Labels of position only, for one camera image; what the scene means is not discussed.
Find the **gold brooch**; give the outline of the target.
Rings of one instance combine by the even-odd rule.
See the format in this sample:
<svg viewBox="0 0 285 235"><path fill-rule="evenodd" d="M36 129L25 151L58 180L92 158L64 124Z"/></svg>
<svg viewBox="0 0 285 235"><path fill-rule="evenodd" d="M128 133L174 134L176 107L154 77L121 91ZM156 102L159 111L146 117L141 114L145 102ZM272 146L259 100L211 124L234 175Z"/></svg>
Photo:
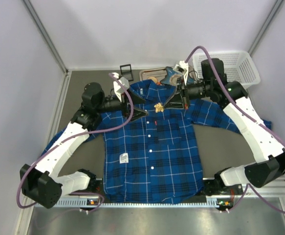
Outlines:
<svg viewBox="0 0 285 235"><path fill-rule="evenodd" d="M154 108L155 108L156 113L163 113L164 112L164 106L162 105L162 103L155 104Z"/></svg>

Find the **blue plaid shirt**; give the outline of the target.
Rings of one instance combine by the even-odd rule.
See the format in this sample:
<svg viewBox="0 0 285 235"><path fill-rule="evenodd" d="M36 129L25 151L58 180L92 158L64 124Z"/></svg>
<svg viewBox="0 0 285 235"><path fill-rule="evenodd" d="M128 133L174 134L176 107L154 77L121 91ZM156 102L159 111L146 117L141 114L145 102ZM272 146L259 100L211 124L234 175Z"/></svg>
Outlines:
<svg viewBox="0 0 285 235"><path fill-rule="evenodd" d="M145 100L138 108L146 117L127 122L121 111L101 114L98 129L105 141L103 186L114 203L177 204L203 187L194 125L239 129L219 105L195 99L187 110L155 106L173 93L172 86L151 80L131 85L131 91Z"/></svg>

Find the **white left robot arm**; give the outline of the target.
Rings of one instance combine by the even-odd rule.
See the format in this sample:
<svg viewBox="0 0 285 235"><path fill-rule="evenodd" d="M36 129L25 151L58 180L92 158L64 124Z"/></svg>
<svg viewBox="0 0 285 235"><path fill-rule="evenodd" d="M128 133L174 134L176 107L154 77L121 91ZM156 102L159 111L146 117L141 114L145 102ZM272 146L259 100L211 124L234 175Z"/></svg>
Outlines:
<svg viewBox="0 0 285 235"><path fill-rule="evenodd" d="M133 93L126 81L114 81L113 85L115 97L106 97L99 83L92 82L85 86L81 107L63 133L36 162L32 165L25 164L20 169L21 182L17 196L23 194L49 209L62 196L90 188L95 175L87 170L80 169L64 176L59 176L59 173L76 149L89 136L100 132L97 128L103 122L101 114L121 111L126 117L123 124L106 129L107 132L120 129L130 121L148 114L135 107L136 104L145 103L145 99Z"/></svg>

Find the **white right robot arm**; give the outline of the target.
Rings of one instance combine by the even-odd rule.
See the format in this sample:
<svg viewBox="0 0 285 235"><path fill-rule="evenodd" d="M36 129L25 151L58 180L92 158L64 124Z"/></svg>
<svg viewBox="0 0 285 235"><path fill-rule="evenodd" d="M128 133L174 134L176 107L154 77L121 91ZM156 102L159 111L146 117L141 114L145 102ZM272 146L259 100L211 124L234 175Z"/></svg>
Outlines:
<svg viewBox="0 0 285 235"><path fill-rule="evenodd" d="M203 97L217 103L237 126L249 145L254 163L219 171L215 178L224 187L251 184L261 188L285 175L285 145L263 128L247 91L238 81L227 80L224 63L218 58L201 62L203 78L188 82L189 65L180 61L173 67L177 74L175 90L164 103L165 109L190 109L190 101Z"/></svg>

